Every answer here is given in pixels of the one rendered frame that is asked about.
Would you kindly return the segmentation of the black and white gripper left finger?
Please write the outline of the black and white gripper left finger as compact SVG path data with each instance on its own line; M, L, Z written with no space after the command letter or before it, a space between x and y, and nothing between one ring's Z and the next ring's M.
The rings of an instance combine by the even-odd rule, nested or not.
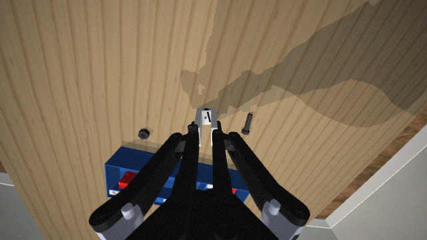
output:
M125 240L142 223L157 196L180 160L169 204L161 225L163 240L186 240L192 188L197 184L201 146L202 108L188 133L173 133L129 184L98 207L89 224L101 240Z

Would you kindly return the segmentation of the blue three-compartment bin rack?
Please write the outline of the blue three-compartment bin rack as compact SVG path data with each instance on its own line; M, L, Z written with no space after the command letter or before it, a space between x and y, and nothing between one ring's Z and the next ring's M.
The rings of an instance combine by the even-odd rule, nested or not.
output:
M112 198L115 194L123 190L119 188L119 181L125 175L126 171L138 173L154 154L155 153L121 146L104 164L107 197ZM179 172L180 163L181 159L178 161L169 176L171 178L168 178L153 205L161 205L171 196L174 178ZM250 192L238 173L238 170L228 169L228 172L230 173L232 189L237 189L234 194L244 203ZM213 165L198 163L196 189L209 189L206 188L207 184L213 185Z

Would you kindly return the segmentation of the dark grey bolt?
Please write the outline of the dark grey bolt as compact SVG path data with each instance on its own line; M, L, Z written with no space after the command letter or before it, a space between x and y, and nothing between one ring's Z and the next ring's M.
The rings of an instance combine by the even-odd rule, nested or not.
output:
M253 116L252 114L248 113L245 127L244 127L244 129L242 129L242 132L241 132L244 135L249 135L249 133L250 133L249 127L250 127L250 123L251 123L251 120L252 120L252 116Z

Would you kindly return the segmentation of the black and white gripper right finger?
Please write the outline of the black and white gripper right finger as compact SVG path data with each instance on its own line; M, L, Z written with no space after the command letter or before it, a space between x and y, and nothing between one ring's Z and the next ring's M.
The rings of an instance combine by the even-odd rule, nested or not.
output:
M239 231L226 150L261 211L264 225L279 240L296 240L310 218L310 210L278 184L239 133L223 133L216 108L211 108L211 146L215 240L237 240Z

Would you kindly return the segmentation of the dark grey hex nut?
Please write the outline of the dark grey hex nut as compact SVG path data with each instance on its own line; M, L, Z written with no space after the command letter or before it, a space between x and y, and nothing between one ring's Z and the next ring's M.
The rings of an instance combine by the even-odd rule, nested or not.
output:
M138 137L140 139L147 139L149 137L150 132L147 129L141 129L138 133Z

